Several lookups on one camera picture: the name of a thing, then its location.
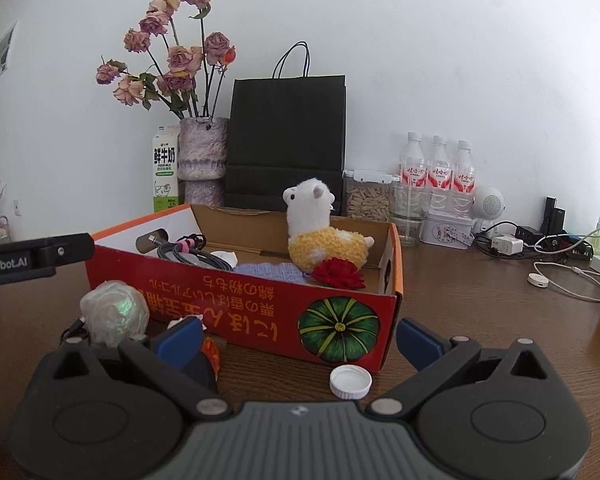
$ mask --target white cable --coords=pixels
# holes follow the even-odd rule
[[[566,266],[566,265],[562,265],[562,264],[556,264],[553,262],[534,262],[534,269],[538,272],[538,274],[542,274],[542,276],[544,276],[546,279],[549,280],[549,283],[558,287],[560,290],[566,292],[567,294],[569,294],[570,296],[573,296],[574,298],[578,298],[579,300],[592,301],[593,303],[600,303],[600,298],[590,298],[589,296],[583,296],[581,294],[576,294],[575,292],[571,292],[570,290],[568,290],[568,289],[564,288],[563,286],[558,285],[554,281],[550,280],[549,277],[546,276],[545,274],[543,274],[542,270],[540,270],[538,268],[538,266],[541,266],[541,265],[551,265],[554,267],[563,267],[565,269],[572,270],[576,274],[579,274],[579,275],[583,276],[584,278],[587,278],[588,280],[591,280],[592,282],[596,283],[596,285],[599,286],[599,288],[600,288],[600,282],[593,276],[590,276],[590,274],[593,274],[595,276],[600,276],[600,274],[598,274],[597,272],[593,272],[592,270],[582,270],[582,269],[579,269],[578,267],[570,267],[570,266]]]
[[[561,234],[561,235],[548,235],[548,236],[544,236],[542,238],[540,238],[536,244],[534,245],[534,249],[536,250],[536,253],[540,253],[540,254],[562,254],[562,253],[566,253],[568,251],[571,251],[574,247],[579,246],[581,243],[583,243],[586,238],[600,238],[600,236],[593,236],[596,232],[600,231],[600,227],[596,227],[595,229],[593,229],[592,232],[590,232],[587,235],[568,235],[568,234]],[[548,238],[558,238],[560,236],[580,236],[580,240],[578,240],[576,243],[574,243],[572,246],[567,247],[566,249],[560,249],[559,251],[551,251],[551,252],[547,252],[547,251],[541,251],[539,250],[539,245],[547,240]]]

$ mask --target black paper bag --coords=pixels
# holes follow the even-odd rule
[[[285,210],[282,192],[302,180],[323,180],[342,201],[346,87],[343,75],[236,80],[228,130],[225,205]]]

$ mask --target bag handle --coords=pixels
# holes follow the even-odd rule
[[[273,74],[271,76],[272,79],[276,78],[276,70],[280,67],[278,72],[278,79],[282,75],[282,68],[285,65],[286,58],[291,54],[291,51],[295,49],[296,46],[303,46],[306,50],[306,54],[304,55],[304,68],[302,69],[302,77],[307,77],[309,75],[309,65],[311,64],[311,56],[309,55],[309,46],[306,44],[306,41],[298,41],[294,46],[292,46],[289,50],[286,51],[286,54],[280,58],[276,67],[273,69]]]

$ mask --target pumpkin illustration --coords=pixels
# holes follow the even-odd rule
[[[314,301],[298,319],[304,347],[328,363],[354,362],[371,352],[379,330],[371,308],[344,296]]]

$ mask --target milk carton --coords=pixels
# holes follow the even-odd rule
[[[154,212],[184,202],[184,183],[178,183],[179,126],[160,126],[154,137]]]

